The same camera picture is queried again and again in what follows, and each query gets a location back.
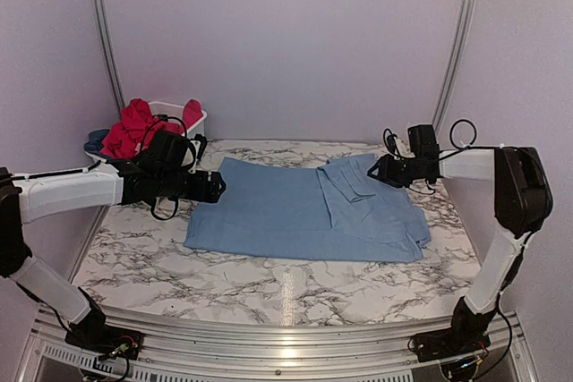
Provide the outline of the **light blue button shirt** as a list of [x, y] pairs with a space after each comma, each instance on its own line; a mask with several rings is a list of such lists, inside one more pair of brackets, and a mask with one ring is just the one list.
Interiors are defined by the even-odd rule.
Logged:
[[410, 263], [431, 233], [406, 191], [367, 175], [375, 156], [315, 168], [262, 166], [227, 157], [227, 188], [193, 210], [190, 249], [273, 259]]

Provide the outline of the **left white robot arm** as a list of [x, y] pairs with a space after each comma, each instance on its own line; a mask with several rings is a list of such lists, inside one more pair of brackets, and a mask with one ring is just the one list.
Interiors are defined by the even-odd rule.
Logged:
[[95, 351], [113, 343], [113, 331], [87, 294], [71, 285], [25, 243], [23, 226], [75, 209], [124, 206], [159, 199], [216, 203], [226, 190], [221, 173], [196, 169], [206, 148], [192, 140], [156, 132], [133, 159], [97, 161], [73, 170], [41, 174], [1, 171], [1, 275], [53, 308]]

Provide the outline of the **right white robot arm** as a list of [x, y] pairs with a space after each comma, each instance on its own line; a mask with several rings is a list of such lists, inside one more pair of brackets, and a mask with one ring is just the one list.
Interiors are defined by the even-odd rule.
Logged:
[[433, 185], [439, 179], [488, 181], [493, 185], [493, 210], [497, 222], [489, 250], [467, 294], [454, 315], [460, 319], [445, 333], [443, 344], [462, 353], [479, 335], [471, 319], [491, 318], [505, 289], [523, 262], [528, 243], [551, 214], [553, 198], [538, 152], [533, 147], [465, 146], [441, 149], [433, 127], [409, 128], [410, 156], [398, 152], [395, 135], [385, 132], [388, 154], [368, 170], [372, 179], [395, 188], [415, 181]]

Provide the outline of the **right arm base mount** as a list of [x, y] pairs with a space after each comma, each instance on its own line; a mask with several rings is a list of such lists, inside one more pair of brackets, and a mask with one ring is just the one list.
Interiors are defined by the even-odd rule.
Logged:
[[413, 335], [407, 344], [419, 362], [435, 361], [456, 357], [475, 351], [485, 351], [491, 345], [485, 333], [469, 337], [455, 336], [451, 328], [444, 328]]

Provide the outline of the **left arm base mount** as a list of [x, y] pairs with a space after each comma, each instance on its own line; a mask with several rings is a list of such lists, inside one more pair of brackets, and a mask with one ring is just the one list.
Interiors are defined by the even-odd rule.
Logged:
[[65, 341], [73, 346], [97, 352], [105, 359], [121, 356], [134, 361], [138, 358], [141, 349], [143, 333], [105, 325], [92, 337], [81, 335], [79, 331], [73, 332], [69, 329]]

